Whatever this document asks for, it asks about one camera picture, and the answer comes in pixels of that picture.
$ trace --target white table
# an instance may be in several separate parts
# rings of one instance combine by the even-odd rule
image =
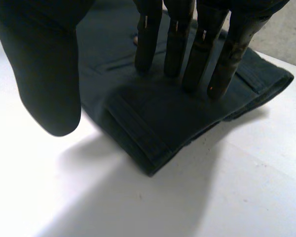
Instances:
[[[86,114],[41,129],[0,44],[0,237],[34,236],[296,237],[296,78],[148,178]]]

